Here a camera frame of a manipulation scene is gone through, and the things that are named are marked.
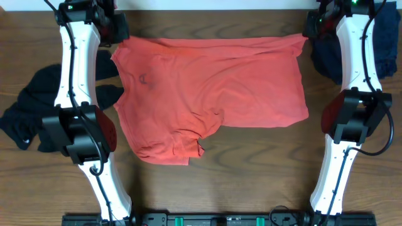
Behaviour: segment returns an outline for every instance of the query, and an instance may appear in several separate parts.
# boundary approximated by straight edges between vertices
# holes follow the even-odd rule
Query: navy cloth
[[[375,4],[376,10],[381,3]],[[396,2],[386,3],[374,19],[373,49],[378,78],[393,76],[396,72],[398,54],[398,26],[401,15]],[[342,84],[342,56],[339,39],[335,33],[322,39],[310,39],[313,64],[323,76],[331,78],[337,85]]]
[[[119,73],[108,51],[98,51],[96,80],[117,76]],[[0,129],[26,150],[38,134],[41,152],[54,152],[56,147],[42,126],[42,117],[54,108],[60,85],[62,66],[50,65],[35,73],[29,84],[19,93],[17,102],[4,111],[0,118]],[[101,110],[113,105],[123,94],[124,89],[113,85],[96,87],[98,105]]]

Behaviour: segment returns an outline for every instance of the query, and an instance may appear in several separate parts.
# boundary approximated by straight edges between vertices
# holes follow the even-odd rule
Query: wood grain
[[[164,38],[250,38],[300,33],[306,11],[130,11],[132,35]],[[402,52],[401,42],[398,46]],[[324,135],[320,117],[339,87],[319,75],[306,42],[298,57],[310,117],[287,128],[221,127],[201,141],[207,150],[190,166],[158,166],[130,150],[114,109],[106,114],[118,133],[117,168],[139,212],[268,212],[275,205],[307,209],[317,182]],[[0,110],[16,101],[33,74],[62,57],[52,13],[5,13],[0,17]],[[397,61],[402,68],[401,58]],[[402,76],[382,80],[393,94],[394,143],[381,156],[359,155],[350,174],[344,210],[373,211],[379,225],[402,221]],[[100,83],[121,85],[119,78]],[[364,147],[375,151],[387,139],[383,120]],[[0,225],[60,225],[66,212],[97,213],[99,206],[85,176],[59,153],[19,150],[0,131]]]

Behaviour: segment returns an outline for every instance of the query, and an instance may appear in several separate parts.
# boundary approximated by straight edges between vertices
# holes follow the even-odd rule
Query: red t-shirt
[[[308,117],[296,57],[302,35],[233,40],[131,37],[113,54],[114,105],[142,160],[188,164],[219,126],[286,127]]]

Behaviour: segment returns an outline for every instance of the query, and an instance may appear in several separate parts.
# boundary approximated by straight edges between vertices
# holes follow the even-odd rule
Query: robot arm
[[[355,149],[361,148],[365,138],[372,134],[385,115],[364,74],[362,37],[364,28],[370,20],[369,5],[364,3],[354,5],[351,1],[342,3],[325,1],[322,4],[328,4],[326,7],[323,6],[328,13],[329,9],[336,11],[337,3],[343,3],[343,7],[346,8],[345,16],[336,27],[342,52],[342,89],[322,115],[322,131],[326,133],[325,155],[317,186],[310,199],[313,211],[326,215],[327,218],[329,215],[342,213],[343,194],[357,154]],[[332,13],[331,16],[336,16],[338,13]],[[331,16],[323,17],[334,20]],[[376,75],[372,47],[373,27],[374,21],[368,26],[365,37],[367,73],[371,85],[379,92],[378,96],[383,98],[386,107],[389,108],[391,96],[381,93],[381,84]]]
[[[100,205],[102,221],[124,224],[130,218],[131,199],[114,164],[116,130],[99,110],[95,92],[98,47],[128,38],[124,15],[115,15],[112,7],[113,2],[107,0],[66,1],[59,5],[56,18],[63,41],[62,77],[55,99],[56,112],[44,118],[43,123],[62,153],[70,156],[88,177]],[[102,172],[93,175],[91,168]]]

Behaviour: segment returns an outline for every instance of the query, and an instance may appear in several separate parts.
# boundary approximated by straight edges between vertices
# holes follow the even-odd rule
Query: clothing pile
[[[375,4],[376,10],[381,3]],[[386,3],[374,20],[372,45],[374,61],[379,79],[391,77],[396,72],[398,54],[398,30],[401,15],[396,2]],[[340,43],[334,33],[324,39],[310,39],[313,47],[312,60],[315,69],[323,76],[331,78],[337,85],[342,84],[342,55]]]
[[[96,80],[102,80],[119,75],[117,68],[110,59],[111,54],[102,50],[97,52]],[[32,139],[38,134],[41,152],[58,151],[42,125],[42,117],[54,108],[62,66],[51,65],[35,73],[31,82],[19,93],[17,102],[4,111],[0,118],[2,129],[16,144],[26,150]],[[112,106],[122,95],[124,89],[114,85],[96,87],[96,96],[101,110]]]

